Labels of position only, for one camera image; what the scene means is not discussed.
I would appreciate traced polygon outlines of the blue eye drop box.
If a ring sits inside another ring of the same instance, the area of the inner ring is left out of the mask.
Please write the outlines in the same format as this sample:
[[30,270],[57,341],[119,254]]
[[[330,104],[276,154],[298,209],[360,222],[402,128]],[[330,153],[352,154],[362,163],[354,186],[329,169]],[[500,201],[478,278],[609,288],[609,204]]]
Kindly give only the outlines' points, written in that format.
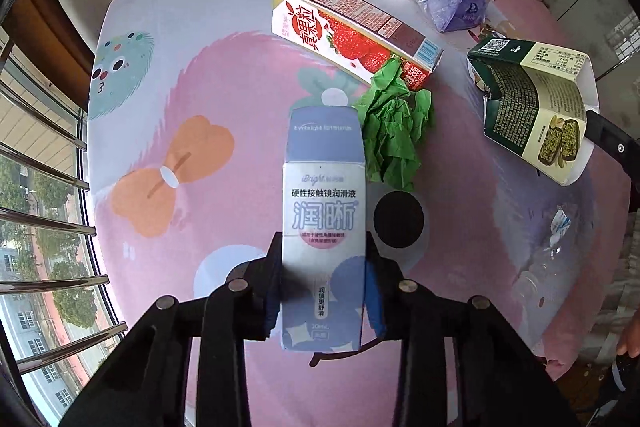
[[356,351],[366,293],[367,190],[355,109],[293,110],[282,192],[282,346]]

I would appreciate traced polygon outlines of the clear plastic wrapper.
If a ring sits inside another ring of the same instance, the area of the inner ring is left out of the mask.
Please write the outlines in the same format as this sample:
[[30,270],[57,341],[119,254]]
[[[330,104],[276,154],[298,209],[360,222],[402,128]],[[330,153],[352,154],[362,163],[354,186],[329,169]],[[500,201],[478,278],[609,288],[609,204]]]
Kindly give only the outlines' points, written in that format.
[[572,286],[582,254],[578,246],[580,210],[574,202],[557,205],[542,241],[534,248],[512,285],[513,297],[524,307],[542,308],[548,293]]

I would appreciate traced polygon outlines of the green snack box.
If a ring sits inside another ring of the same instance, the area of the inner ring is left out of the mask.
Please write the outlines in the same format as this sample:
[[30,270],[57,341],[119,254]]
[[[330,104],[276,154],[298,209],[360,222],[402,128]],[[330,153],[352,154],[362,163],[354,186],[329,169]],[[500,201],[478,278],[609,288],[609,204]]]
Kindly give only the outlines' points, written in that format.
[[590,57],[554,44],[486,38],[466,54],[484,95],[484,135],[561,186],[593,151],[589,109],[600,112]]

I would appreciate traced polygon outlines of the green crumpled paper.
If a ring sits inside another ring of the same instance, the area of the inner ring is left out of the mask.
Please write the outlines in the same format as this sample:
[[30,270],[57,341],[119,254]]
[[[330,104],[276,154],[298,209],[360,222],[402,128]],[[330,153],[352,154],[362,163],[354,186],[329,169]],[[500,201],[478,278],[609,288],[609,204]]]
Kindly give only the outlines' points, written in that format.
[[366,177],[411,192],[421,167],[418,146],[434,124],[432,94],[412,91],[401,79],[401,60],[390,58],[355,103],[361,127]]

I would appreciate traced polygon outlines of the purple plastic bag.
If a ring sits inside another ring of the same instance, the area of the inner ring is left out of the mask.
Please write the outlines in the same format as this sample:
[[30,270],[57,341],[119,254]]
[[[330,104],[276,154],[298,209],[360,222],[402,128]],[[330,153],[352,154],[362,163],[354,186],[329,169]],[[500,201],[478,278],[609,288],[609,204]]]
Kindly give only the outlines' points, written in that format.
[[472,29],[484,22],[490,0],[416,0],[439,32]]

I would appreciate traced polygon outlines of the cartoon print bed sheet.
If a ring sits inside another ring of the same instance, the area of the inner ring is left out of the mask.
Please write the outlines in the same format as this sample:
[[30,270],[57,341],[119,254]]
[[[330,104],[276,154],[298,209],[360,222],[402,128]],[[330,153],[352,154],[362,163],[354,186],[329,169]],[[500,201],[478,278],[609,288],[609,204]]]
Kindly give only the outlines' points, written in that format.
[[[480,103],[465,94],[466,31],[441,34],[412,0],[370,0],[444,50],[427,86],[435,126],[416,194],[373,185],[380,253],[442,297],[487,296],[512,322],[512,256],[496,217]],[[273,35],[272,0],[115,0],[96,52],[89,181],[98,242],[128,322],[164,294],[200,297],[265,254],[282,225],[282,165],[296,106],[355,102],[357,62],[337,68]]]

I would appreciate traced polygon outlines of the window metal railing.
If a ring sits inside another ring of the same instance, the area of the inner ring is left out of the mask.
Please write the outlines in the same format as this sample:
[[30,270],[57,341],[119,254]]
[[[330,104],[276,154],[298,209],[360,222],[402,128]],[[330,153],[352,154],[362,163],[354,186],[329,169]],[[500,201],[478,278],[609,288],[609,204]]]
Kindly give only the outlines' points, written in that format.
[[1,36],[1,330],[57,421],[126,331],[89,215],[87,117]]

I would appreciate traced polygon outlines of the strawberry milk carton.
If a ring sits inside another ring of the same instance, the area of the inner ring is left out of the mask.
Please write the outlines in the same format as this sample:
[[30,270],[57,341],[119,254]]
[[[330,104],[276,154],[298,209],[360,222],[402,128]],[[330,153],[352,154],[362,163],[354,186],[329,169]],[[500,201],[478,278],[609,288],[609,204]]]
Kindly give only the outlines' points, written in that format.
[[274,34],[369,84],[392,58],[412,91],[425,86],[442,48],[366,0],[272,0]]

